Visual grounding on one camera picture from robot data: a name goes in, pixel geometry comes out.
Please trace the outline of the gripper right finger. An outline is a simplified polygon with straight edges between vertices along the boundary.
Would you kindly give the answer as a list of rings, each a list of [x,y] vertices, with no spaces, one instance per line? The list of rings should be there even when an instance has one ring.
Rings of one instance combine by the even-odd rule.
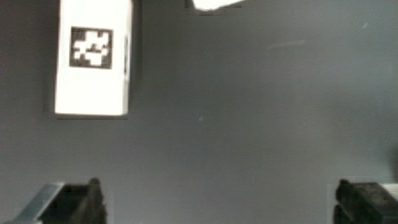
[[[339,181],[332,224],[398,224],[398,183]]]

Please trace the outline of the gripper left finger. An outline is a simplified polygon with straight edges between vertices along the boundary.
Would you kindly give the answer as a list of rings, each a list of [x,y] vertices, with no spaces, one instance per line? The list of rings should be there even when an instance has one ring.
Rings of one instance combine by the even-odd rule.
[[[47,183],[6,224],[108,224],[99,179]]]

